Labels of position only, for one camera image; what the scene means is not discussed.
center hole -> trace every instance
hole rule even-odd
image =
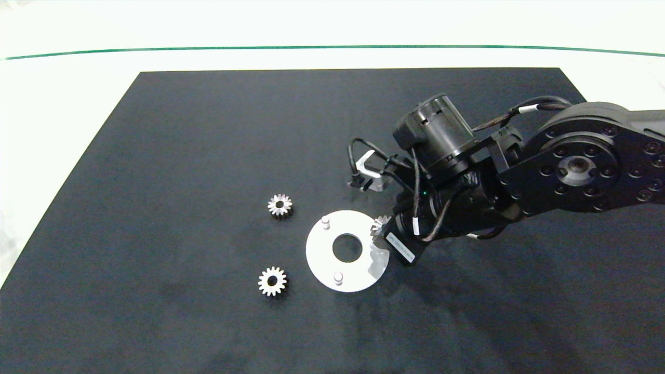
[[[343,234],[332,243],[332,252],[342,262],[353,262],[362,253],[360,240],[351,234]]]
[[[589,169],[589,163],[583,158],[574,158],[568,163],[568,169],[574,173],[583,173]]]

white cable tie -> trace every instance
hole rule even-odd
[[[520,106],[517,111],[519,111],[519,114],[524,114],[524,113],[529,113],[529,112],[535,112],[538,110],[538,104],[534,105],[528,105],[528,106]]]
[[[420,235],[420,225],[418,224],[418,217],[413,217],[412,222],[414,226],[414,235],[415,236]]]

bolt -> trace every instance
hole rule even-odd
[[[648,142],[644,145],[644,152],[647,154],[656,154],[661,149],[662,145],[659,142]]]
[[[653,197],[654,193],[649,190],[641,190],[637,193],[637,200],[640,200],[641,202],[647,202]]]
[[[545,135],[547,135],[550,138],[554,138],[558,133],[559,131],[557,130],[557,128],[552,127],[545,132]]]
[[[600,175],[610,177],[616,174],[616,168],[612,165],[603,166],[600,170]]]
[[[654,162],[652,164],[657,168],[665,168],[665,154],[659,154],[654,157]]]
[[[602,128],[602,133],[607,136],[614,136],[616,135],[616,132],[617,132],[616,127],[611,124],[608,124],[607,126]]]
[[[593,196],[593,195],[595,195],[595,194],[598,193],[598,187],[593,186],[593,185],[592,185],[592,186],[587,186],[587,187],[584,189],[584,193],[585,193],[587,196]]]
[[[600,152],[600,148],[598,148],[597,146],[595,146],[593,144],[588,145],[587,149],[585,150],[585,153],[589,157],[596,156],[599,152]]]
[[[323,229],[327,230],[331,227],[331,218],[328,216],[321,217],[321,223],[323,224]]]
[[[646,187],[651,191],[660,191],[665,187],[665,182],[662,179],[654,179],[647,183]]]
[[[554,168],[549,165],[545,165],[541,168],[541,174],[544,176],[552,175],[554,173]]]
[[[332,279],[334,280],[335,284],[340,285],[344,279],[344,274],[342,274],[342,272],[335,272],[332,275]]]
[[[565,184],[558,184],[556,187],[554,187],[554,191],[560,195],[563,195],[568,192],[568,187],[566,187]]]
[[[610,202],[608,200],[605,200],[605,199],[598,200],[593,204],[593,207],[596,210],[600,210],[600,211],[606,210],[609,206],[610,206]]]
[[[554,154],[558,157],[564,157],[568,154],[568,148],[564,146],[558,146],[557,149],[554,150]]]
[[[630,175],[633,178],[641,178],[644,175],[644,168],[641,166],[635,166],[633,168],[630,168],[628,175]]]

metal disc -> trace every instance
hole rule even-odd
[[[374,219],[354,210],[338,210],[323,216],[307,237],[309,269],[324,285],[335,291],[356,292],[381,278],[390,252],[372,242]],[[362,253],[353,262],[340,261],[333,253],[333,242],[341,235],[354,236],[362,244]]]

gear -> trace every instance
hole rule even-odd
[[[293,202],[284,194],[274,195],[268,201],[268,211],[278,219],[289,217],[293,213]]]
[[[273,285],[270,285],[271,277],[275,277],[275,283]],[[266,296],[275,296],[278,293],[281,293],[282,289],[286,288],[286,284],[287,275],[284,274],[284,270],[280,270],[275,266],[267,268],[263,272],[263,275],[259,276],[259,291]]]
[[[383,228],[383,225],[387,224],[388,221],[390,221],[390,217],[388,216],[377,217],[372,223],[372,228],[370,229],[372,236],[381,234],[381,228]]]

